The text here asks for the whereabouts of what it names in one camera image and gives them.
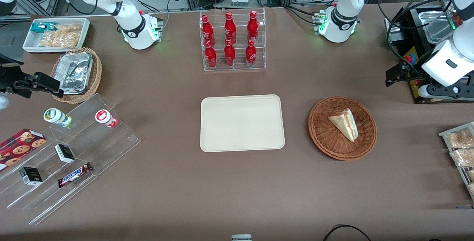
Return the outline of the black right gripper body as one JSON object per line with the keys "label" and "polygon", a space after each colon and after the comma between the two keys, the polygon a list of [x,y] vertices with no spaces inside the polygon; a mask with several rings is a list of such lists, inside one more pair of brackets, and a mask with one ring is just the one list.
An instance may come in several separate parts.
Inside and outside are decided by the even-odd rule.
{"label": "black right gripper body", "polygon": [[21,65],[24,63],[0,54],[0,86],[12,86],[24,78]]}

